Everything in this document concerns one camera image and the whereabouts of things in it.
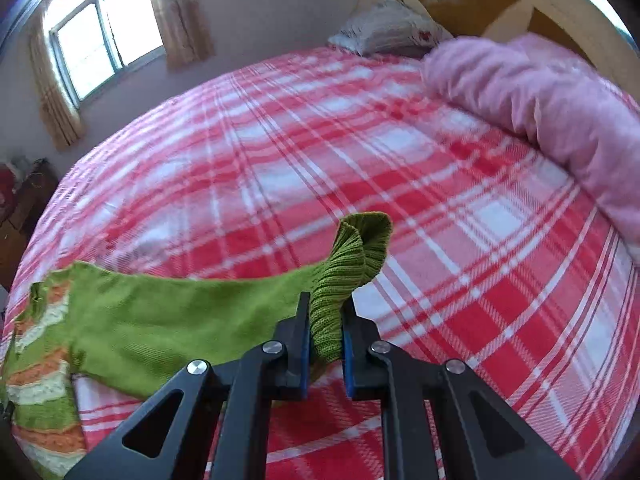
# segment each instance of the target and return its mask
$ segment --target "curtain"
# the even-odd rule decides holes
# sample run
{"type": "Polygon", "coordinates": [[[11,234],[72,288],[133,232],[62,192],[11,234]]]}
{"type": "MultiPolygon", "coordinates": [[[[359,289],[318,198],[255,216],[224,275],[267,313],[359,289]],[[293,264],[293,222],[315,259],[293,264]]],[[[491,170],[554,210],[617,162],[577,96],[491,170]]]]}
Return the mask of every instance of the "curtain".
{"type": "Polygon", "coordinates": [[[44,8],[40,6],[31,17],[29,54],[40,99],[40,117],[56,149],[61,151],[81,139],[84,125],[60,78],[49,34],[44,29],[44,8]]]}
{"type": "Polygon", "coordinates": [[[213,45],[197,0],[151,0],[169,69],[213,55],[213,45]]]}

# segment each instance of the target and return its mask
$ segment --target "red and white plaid fabric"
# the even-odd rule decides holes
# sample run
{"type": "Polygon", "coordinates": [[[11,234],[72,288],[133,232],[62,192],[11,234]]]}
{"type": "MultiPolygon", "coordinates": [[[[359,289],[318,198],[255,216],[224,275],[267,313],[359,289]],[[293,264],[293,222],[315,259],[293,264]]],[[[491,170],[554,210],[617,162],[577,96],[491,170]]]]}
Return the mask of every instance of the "red and white plaid fabric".
{"type": "MultiPolygon", "coordinates": [[[[94,149],[24,255],[2,355],[30,284],[51,269],[268,276],[327,256],[338,219],[366,210],[387,212],[395,232],[382,273],[354,295],[358,312],[417,358],[465,360],[581,477],[599,478],[640,395],[638,271],[571,177],[425,98],[413,60],[279,57],[94,149]]],[[[75,385],[89,448],[138,405],[75,385]]],[[[268,478],[382,475],[380,410],[347,400],[339,365],[309,402],[273,410],[268,478]]]]}

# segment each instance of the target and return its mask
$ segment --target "wooden headboard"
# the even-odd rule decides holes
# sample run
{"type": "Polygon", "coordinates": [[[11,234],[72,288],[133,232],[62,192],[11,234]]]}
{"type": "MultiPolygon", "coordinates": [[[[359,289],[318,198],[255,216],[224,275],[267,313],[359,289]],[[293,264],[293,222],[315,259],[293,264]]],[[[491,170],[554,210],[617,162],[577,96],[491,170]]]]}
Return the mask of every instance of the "wooden headboard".
{"type": "MultiPolygon", "coordinates": [[[[357,10],[377,0],[358,0],[357,10]]],[[[573,50],[640,101],[640,59],[589,0],[419,0],[452,34],[507,41],[530,31],[573,50]]]]}

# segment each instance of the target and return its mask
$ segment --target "rolled pink comforter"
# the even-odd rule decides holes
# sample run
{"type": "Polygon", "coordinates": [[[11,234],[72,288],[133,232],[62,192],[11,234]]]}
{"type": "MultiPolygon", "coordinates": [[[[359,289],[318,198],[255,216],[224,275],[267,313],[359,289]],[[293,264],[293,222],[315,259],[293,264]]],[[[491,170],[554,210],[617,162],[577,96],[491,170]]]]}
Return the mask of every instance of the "rolled pink comforter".
{"type": "Polygon", "coordinates": [[[569,171],[640,263],[640,108],[580,57],[533,34],[457,38],[423,60],[440,98],[539,146],[569,171]]]}

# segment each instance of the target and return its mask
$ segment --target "green sweater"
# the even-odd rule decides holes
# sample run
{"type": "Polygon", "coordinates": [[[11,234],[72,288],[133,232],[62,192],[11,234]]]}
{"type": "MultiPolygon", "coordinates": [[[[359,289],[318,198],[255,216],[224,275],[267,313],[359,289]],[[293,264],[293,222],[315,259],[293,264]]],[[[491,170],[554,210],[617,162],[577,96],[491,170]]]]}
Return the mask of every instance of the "green sweater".
{"type": "Polygon", "coordinates": [[[51,272],[32,286],[4,362],[14,435],[43,478],[64,476],[85,454],[71,374],[146,399],[192,359],[224,363],[269,340],[303,290],[316,355],[338,360],[340,306],[380,272],[390,234],[385,214],[347,216],[325,261],[257,280],[126,276],[84,262],[51,272]]]}

